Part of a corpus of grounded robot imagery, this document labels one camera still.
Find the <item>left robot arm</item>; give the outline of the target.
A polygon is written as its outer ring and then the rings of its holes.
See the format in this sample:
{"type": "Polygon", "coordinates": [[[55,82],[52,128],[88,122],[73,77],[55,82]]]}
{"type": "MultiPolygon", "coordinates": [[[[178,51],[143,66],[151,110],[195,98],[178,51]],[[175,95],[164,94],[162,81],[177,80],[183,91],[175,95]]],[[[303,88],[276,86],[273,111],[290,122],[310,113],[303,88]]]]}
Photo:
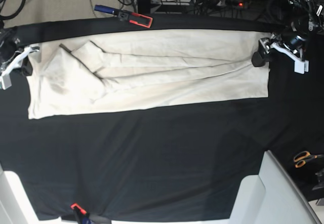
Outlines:
{"type": "Polygon", "coordinates": [[[253,66],[265,66],[278,52],[294,62],[296,73],[308,72],[306,52],[311,39],[323,32],[323,5],[318,0],[268,0],[265,11],[285,28],[259,39],[258,49],[252,56],[253,66]]]}

